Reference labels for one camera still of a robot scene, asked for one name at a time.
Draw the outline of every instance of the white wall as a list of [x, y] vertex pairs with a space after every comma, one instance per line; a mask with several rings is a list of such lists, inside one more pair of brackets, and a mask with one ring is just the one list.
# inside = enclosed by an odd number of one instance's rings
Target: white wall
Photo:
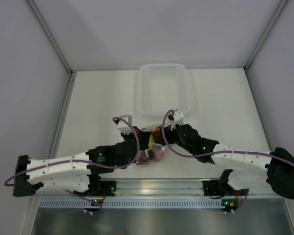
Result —
[[3, 182], [19, 155], [45, 158], [68, 75], [24, 0], [0, 0], [0, 235], [15, 234], [26, 198]]
[[71, 67], [243, 67], [280, 0], [35, 0]]
[[294, 0], [249, 70], [273, 146], [294, 156]]

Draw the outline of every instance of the metal floor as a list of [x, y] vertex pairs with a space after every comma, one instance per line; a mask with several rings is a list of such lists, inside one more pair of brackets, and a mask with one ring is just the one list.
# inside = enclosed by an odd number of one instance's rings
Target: metal floor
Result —
[[283, 199], [249, 199], [235, 215], [205, 209], [106, 209], [62, 217], [71, 210], [39, 209], [32, 235], [294, 235]]

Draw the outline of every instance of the metal frame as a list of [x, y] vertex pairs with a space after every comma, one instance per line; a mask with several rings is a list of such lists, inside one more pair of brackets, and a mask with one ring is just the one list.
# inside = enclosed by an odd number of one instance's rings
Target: metal frame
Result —
[[[65, 122], [65, 117], [68, 111], [69, 102], [71, 99], [74, 82], [76, 78], [76, 72], [72, 71], [66, 58], [64, 57], [57, 41], [55, 40], [52, 32], [50, 31], [48, 25], [46, 24], [46, 21], [44, 20], [44, 17], [40, 13], [37, 5], [35, 4], [34, 0], [25, 0], [27, 5], [29, 6], [29, 9], [33, 13], [34, 17], [37, 19], [39, 25], [42, 27], [43, 32], [47, 36], [49, 42], [51, 43], [51, 46], [54, 48], [56, 54], [58, 55], [60, 61], [62, 62], [64, 68], [69, 74], [68, 79], [68, 85], [65, 92], [65, 95], [63, 97], [63, 102], [60, 110], [60, 114], [57, 121], [57, 126], [54, 131], [52, 144], [50, 146], [49, 151], [49, 158], [55, 158], [60, 138]], [[257, 101], [257, 96], [255, 95], [255, 91], [253, 89], [252, 82], [250, 81], [248, 77], [248, 69], [252, 65], [253, 61], [255, 60], [256, 56], [258, 55], [259, 51], [262, 49], [263, 45], [265, 44], [268, 36], [270, 35], [272, 29], [276, 25], [278, 19], [283, 13], [283, 10], [285, 9], [287, 3], [289, 0], [281, 0], [278, 7], [276, 8], [275, 13], [273, 14], [268, 26], [266, 27], [266, 30], [264, 31], [263, 35], [259, 39], [257, 46], [255, 47], [251, 57], [248, 59], [248, 62], [246, 66], [244, 67], [245, 73], [249, 82], [249, 86], [251, 88], [251, 92], [257, 107], [257, 111], [267, 138], [267, 142], [269, 147], [272, 149], [272, 142], [269, 138], [268, 131], [266, 124], [263, 120], [263, 116], [261, 114], [261, 110], [259, 108], [259, 103]], [[180, 197], [183, 195], [183, 198], [189, 199], [189, 198], [203, 198], [203, 191], [202, 188], [198, 187], [198, 184], [204, 179], [170, 179], [170, 180], [141, 180], [141, 179], [117, 179], [117, 193], [118, 197], [125, 197], [125, 198], [153, 198], [155, 195], [158, 195], [157, 198], [174, 198], [174, 197]], [[276, 194], [265, 194], [263, 191], [251, 191], [250, 192], [251, 197], [261, 197], [261, 198], [273, 198], [276, 197]], [[40, 199], [41, 198], [50, 198], [50, 197], [57, 197], [57, 198], [68, 198], [69, 195], [36, 195], [29, 199], [28, 201], [28, 207], [27, 211], [22, 223], [22, 226], [20, 228], [19, 234], [26, 235], [31, 234], [34, 220], [36, 217], [36, 213], [39, 207]], [[290, 216], [290, 220], [292, 222], [293, 228], [294, 228], [294, 200], [285, 200], [285, 204]]]

